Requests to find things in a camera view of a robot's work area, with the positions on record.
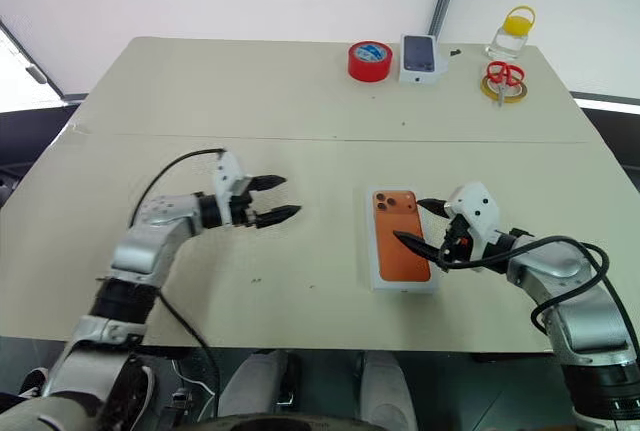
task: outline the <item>tape roll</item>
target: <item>tape roll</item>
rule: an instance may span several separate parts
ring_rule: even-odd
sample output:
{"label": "tape roll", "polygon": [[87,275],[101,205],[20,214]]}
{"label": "tape roll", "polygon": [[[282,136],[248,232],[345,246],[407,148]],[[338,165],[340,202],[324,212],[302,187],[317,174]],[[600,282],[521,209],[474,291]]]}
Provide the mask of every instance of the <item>tape roll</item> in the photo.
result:
{"label": "tape roll", "polygon": [[348,71],[358,81],[373,83],[389,76],[393,51],[386,44],[362,41],[349,48]]}

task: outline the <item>table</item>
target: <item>table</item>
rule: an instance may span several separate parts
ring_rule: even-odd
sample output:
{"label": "table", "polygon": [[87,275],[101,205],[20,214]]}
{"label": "table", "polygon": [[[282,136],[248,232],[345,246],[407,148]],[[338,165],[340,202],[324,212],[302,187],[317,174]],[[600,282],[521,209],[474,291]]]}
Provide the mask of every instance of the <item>table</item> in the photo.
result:
{"label": "table", "polygon": [[[520,63],[530,95],[503,108],[479,89],[480,46],[450,46],[463,52],[436,87],[355,82],[347,48],[134,40],[0,213],[0,334],[66,339],[149,180],[214,146],[289,179],[256,194],[257,210],[303,206],[280,226],[210,230],[181,249],[165,293],[214,346],[548,350],[533,303],[489,271],[451,272],[435,296],[369,289],[364,195],[384,184],[446,197],[481,180],[503,229],[603,246],[638,323],[640,199],[536,48]],[[250,56],[247,76],[238,61]],[[212,166],[184,162],[156,192],[211,192]],[[148,344],[194,344],[161,305],[149,324]]]}

